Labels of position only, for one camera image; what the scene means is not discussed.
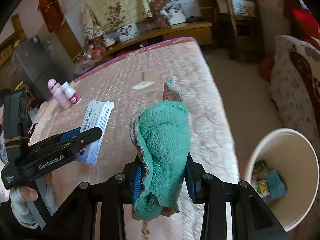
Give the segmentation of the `gloved left hand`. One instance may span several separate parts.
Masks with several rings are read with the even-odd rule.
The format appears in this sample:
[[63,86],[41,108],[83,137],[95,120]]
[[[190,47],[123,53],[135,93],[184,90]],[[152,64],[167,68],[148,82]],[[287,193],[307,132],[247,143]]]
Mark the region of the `gloved left hand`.
[[[53,186],[52,173],[46,175],[46,184],[44,202],[48,205],[50,214],[53,215],[57,211],[58,205],[56,202],[56,192]],[[36,229],[39,227],[38,222],[27,207],[27,203],[36,201],[38,196],[36,190],[28,186],[17,186],[10,190],[11,209],[14,217],[22,226],[29,229]]]

